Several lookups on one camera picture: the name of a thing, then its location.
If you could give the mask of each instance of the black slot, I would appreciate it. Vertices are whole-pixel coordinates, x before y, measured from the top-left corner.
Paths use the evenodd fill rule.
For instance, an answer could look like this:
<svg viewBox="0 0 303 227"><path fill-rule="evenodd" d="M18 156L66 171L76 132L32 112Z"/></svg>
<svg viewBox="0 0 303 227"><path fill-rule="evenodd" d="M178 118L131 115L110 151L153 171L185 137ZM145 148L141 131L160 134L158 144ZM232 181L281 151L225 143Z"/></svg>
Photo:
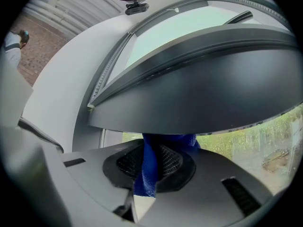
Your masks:
<svg viewBox="0 0 303 227"><path fill-rule="evenodd" d="M78 159L74 159L74 160L71 160L71 161L65 161L65 162L63 162L63 164L66 167L70 167L70 166L81 164L83 162L86 162L86 160L84 160L83 158L78 158Z"/></svg>
<svg viewBox="0 0 303 227"><path fill-rule="evenodd" d="M222 180L222 183L244 216L248 216L260 208L261 205L235 178Z"/></svg>

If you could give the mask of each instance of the blue cloth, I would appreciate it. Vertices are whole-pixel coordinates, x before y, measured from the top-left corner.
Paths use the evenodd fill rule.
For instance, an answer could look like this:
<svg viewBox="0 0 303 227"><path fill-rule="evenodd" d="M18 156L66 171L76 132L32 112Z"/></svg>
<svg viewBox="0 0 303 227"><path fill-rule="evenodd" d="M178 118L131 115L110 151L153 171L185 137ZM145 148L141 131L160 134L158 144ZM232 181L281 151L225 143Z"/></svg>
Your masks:
<svg viewBox="0 0 303 227"><path fill-rule="evenodd" d="M134 195L144 197L155 197L156 183L158 177L158 163L154 146L159 144L170 146L171 148L200 148L195 134L181 135L155 135L143 134L144 156L142 170L134 182Z"/></svg>

